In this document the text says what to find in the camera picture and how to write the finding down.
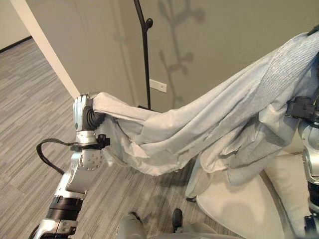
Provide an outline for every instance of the floor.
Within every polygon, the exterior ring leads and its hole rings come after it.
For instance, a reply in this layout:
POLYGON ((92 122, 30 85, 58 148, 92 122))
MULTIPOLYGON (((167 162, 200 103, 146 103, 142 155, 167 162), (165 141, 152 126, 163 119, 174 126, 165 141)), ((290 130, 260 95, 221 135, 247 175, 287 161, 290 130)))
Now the floor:
MULTIPOLYGON (((38 158, 35 147, 47 137, 74 140, 72 103, 33 40, 0 54, 0 238, 24 239, 45 216, 61 178, 38 158)), ((66 169, 68 148, 49 144, 44 154, 66 169)), ((123 215, 136 211, 149 236, 171 231, 179 207, 184 223, 204 222, 221 234, 234 233, 185 200, 192 163, 160 177, 114 165, 102 168, 84 201, 76 239, 115 239, 123 215)))

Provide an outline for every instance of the wall outlet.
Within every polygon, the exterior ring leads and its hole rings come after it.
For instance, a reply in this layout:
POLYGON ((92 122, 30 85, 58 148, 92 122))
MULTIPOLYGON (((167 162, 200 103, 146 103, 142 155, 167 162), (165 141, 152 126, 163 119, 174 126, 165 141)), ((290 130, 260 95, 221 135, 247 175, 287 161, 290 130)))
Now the wall outlet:
POLYGON ((167 85, 163 84, 162 82, 159 82, 159 81, 155 81, 155 80, 150 79, 150 87, 155 89, 155 90, 162 91, 164 93, 167 92, 167 85))

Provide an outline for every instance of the wall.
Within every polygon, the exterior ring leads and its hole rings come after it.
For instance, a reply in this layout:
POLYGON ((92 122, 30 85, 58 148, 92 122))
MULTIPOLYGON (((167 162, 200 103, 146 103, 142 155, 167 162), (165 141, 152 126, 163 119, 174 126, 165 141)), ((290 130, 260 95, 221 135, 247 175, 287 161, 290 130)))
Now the wall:
POLYGON ((0 0, 0 49, 30 36, 10 0, 0 0))
MULTIPOLYGON (((132 1, 119 1, 139 102, 146 106, 142 39, 132 1)), ((179 108, 319 23, 318 0, 141 0, 148 31, 152 108, 179 108)))
POLYGON ((138 105, 116 0, 26 2, 80 93, 104 91, 138 105))

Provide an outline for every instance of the cushion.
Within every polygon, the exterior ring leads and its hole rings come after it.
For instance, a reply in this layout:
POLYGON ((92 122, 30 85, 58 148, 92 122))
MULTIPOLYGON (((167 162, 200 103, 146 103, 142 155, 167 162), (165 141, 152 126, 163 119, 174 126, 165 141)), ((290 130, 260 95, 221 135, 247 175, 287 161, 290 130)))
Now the cushion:
POLYGON ((197 203, 213 220, 246 239, 285 238, 276 205, 259 175, 242 186, 228 185, 221 171, 211 181, 197 203))
POLYGON ((279 155, 266 169, 296 235, 304 236, 304 216, 309 215, 308 186, 301 154, 279 155))

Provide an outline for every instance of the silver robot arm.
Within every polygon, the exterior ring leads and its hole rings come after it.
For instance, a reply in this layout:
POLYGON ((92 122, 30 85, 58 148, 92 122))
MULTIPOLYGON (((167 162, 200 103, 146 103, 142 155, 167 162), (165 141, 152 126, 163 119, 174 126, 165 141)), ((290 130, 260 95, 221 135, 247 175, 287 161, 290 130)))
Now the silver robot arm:
POLYGON ((300 122, 298 131, 304 143, 303 162, 308 181, 308 205, 310 216, 305 217, 305 230, 308 234, 319 234, 319 124, 300 122))
POLYGON ((94 130, 104 120, 104 114, 93 112, 93 100, 79 96, 73 104, 76 143, 68 170, 54 193, 46 217, 41 221, 34 239, 68 238, 75 234, 83 200, 103 165, 101 149, 110 139, 94 130))
POLYGON ((304 144, 303 162, 308 181, 310 216, 305 217, 307 235, 319 235, 319 97, 296 97, 288 102, 286 114, 302 119, 298 126, 304 144))

